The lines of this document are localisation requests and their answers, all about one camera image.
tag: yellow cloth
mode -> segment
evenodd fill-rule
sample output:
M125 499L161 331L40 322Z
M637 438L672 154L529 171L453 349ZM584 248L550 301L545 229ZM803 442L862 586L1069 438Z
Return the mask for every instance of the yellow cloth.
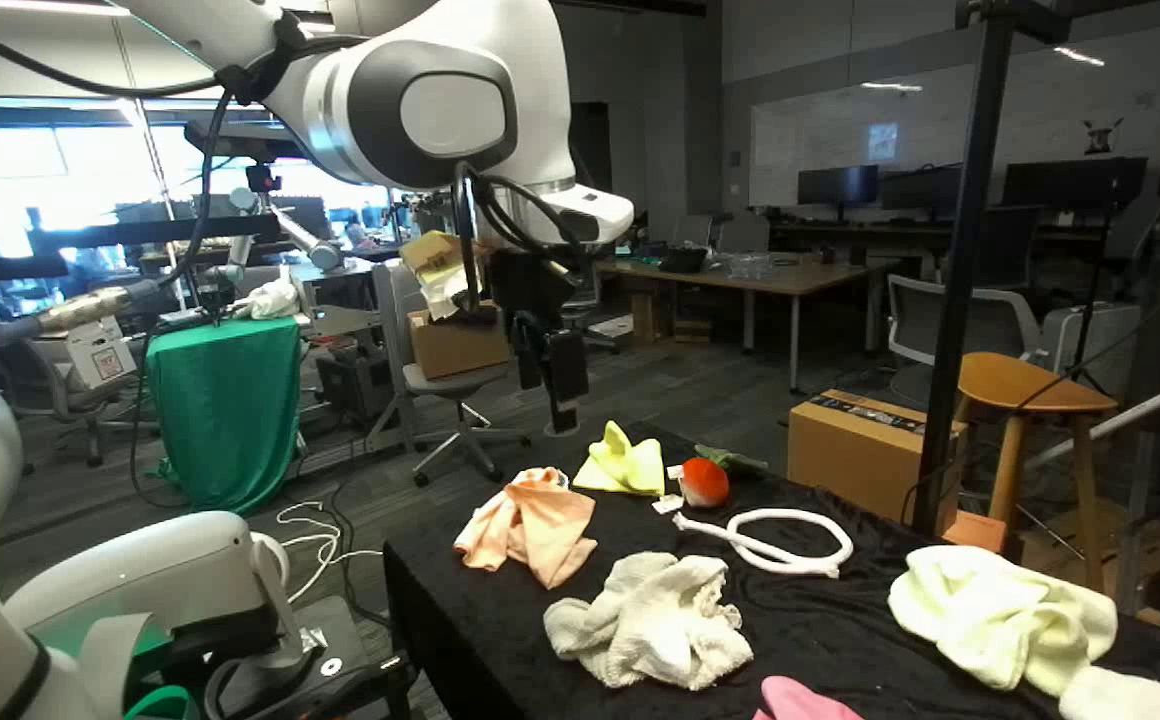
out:
M1117 638L1106 598L954 543L909 552L887 609L898 630L932 640L987 689L1027 682L1046 697L1059 697Z
M470 511L455 536L464 568L497 573L509 558L529 563L545 589L565 586L595 549L584 536L592 497L577 497L555 467L529 467Z
M658 442L626 443L625 428L609 422L603 442L587 443L577 487L665 497Z

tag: green cloth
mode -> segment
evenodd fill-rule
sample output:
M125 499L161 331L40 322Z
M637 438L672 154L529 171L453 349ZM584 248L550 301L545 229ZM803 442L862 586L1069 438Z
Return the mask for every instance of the green cloth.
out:
M281 487L298 422L296 322L227 322L156 337L145 372L166 482L191 509L249 511Z

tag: ceiling light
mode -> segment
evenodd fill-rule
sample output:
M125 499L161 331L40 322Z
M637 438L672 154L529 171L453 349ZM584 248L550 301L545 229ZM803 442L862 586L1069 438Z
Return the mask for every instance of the ceiling light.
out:
M1076 49L1069 49L1069 45L1057 45L1057 58L1069 58L1069 62L1076 62L1076 64L1092 64L1092 69L1105 69L1101 58L1076 51Z
M81 6L81 0L0 0L0 11L55 11L55 18L131 18L115 6Z
M896 79L862 79L860 90L867 90L867 94L896 94L896 98L924 94L924 85L896 85Z

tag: white cloth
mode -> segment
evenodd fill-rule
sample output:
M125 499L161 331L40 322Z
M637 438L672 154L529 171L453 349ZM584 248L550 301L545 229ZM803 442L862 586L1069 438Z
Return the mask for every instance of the white cloth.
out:
M1117 638L1106 598L954 543L909 552L887 605L898 630L932 640L987 689L1027 682L1059 697Z
M648 675L700 692L753 659L739 609L721 605L725 573L714 558L625 558L592 605L565 598L545 609L548 645L609 689Z
M603 426L603 442L587 443L587 461L570 482L592 494L665 497L658 442L626 443L621 426Z
M1069 720L1160 720L1160 682L1082 668L1059 697Z

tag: orange object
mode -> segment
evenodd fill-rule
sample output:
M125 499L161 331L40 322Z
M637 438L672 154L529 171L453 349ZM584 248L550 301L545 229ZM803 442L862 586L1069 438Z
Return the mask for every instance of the orange object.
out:
M684 461L679 486L690 509L714 509L731 497L731 476L708 458Z

